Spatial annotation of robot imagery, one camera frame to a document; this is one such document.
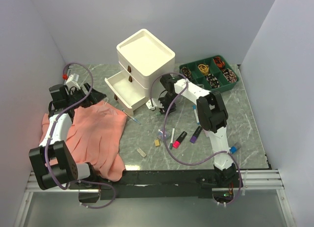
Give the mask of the white drawer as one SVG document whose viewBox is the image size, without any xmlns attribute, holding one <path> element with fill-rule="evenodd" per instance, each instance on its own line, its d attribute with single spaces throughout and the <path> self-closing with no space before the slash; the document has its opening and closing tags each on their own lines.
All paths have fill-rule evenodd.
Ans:
<svg viewBox="0 0 314 227">
<path fill-rule="evenodd" d="M 114 94 L 114 99 L 130 115 L 148 101 L 148 92 L 126 71 L 105 78 L 105 82 Z"/>
</svg>

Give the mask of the white drawer organizer box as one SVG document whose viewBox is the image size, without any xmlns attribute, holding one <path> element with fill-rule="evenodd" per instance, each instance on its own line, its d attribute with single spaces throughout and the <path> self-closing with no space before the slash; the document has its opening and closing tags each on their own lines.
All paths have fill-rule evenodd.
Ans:
<svg viewBox="0 0 314 227">
<path fill-rule="evenodd" d="M 141 29 L 116 46 L 118 61 L 133 79 L 158 98 L 164 90 L 157 78 L 174 71 L 175 53 L 147 29 Z"/>
</svg>

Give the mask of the grey eraser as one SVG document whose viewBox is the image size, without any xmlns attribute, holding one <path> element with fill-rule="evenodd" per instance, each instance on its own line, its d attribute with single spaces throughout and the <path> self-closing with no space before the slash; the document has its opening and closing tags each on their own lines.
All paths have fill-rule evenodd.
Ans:
<svg viewBox="0 0 314 227">
<path fill-rule="evenodd" d="M 138 148 L 136 150 L 143 158 L 145 158 L 147 156 L 147 154 L 141 149 L 141 148 Z"/>
</svg>

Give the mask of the blue grey tape roll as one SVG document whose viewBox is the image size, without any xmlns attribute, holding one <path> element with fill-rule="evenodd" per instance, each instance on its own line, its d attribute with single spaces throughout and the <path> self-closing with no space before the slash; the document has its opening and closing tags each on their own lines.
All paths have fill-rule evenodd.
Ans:
<svg viewBox="0 0 314 227">
<path fill-rule="evenodd" d="M 231 154 L 234 154 L 234 153 L 236 153 L 240 149 L 241 149 L 241 144 L 237 142 L 232 147 L 230 147 L 229 152 Z"/>
</svg>

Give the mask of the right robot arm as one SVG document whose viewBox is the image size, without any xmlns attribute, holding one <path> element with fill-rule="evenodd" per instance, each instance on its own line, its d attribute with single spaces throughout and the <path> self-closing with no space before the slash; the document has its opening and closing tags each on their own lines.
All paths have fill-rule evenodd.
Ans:
<svg viewBox="0 0 314 227">
<path fill-rule="evenodd" d="M 175 101 L 183 96 L 196 105 L 197 116 L 200 126 L 207 133 L 212 146 L 213 154 L 195 163 L 185 163 L 176 158 L 167 143 L 164 142 L 169 155 L 178 163 L 185 166 L 197 166 L 214 159 L 214 178 L 219 187 L 229 185 L 236 175 L 240 175 L 239 165 L 234 160 L 227 140 L 227 120 L 228 112 L 220 92 L 203 89 L 191 81 L 183 74 L 167 73 L 159 76 L 160 83 L 167 91 L 166 98 L 160 99 L 160 111 L 165 114 L 165 130 L 168 115 L 174 109 Z"/>
</svg>

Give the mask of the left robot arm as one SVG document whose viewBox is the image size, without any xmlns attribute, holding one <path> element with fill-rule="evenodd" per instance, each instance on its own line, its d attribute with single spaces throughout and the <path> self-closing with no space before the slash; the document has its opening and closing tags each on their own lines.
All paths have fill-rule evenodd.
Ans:
<svg viewBox="0 0 314 227">
<path fill-rule="evenodd" d="M 106 98 L 106 94 L 93 89 L 90 84 L 85 83 L 84 87 L 87 92 L 62 84 L 49 88 L 52 101 L 49 103 L 48 130 L 40 145 L 31 149 L 28 154 L 37 183 L 42 190 L 58 185 L 66 187 L 67 184 L 79 180 L 88 189 L 94 188 L 98 183 L 93 166 L 89 162 L 75 162 L 66 145 L 75 109 L 88 108 Z"/>
</svg>

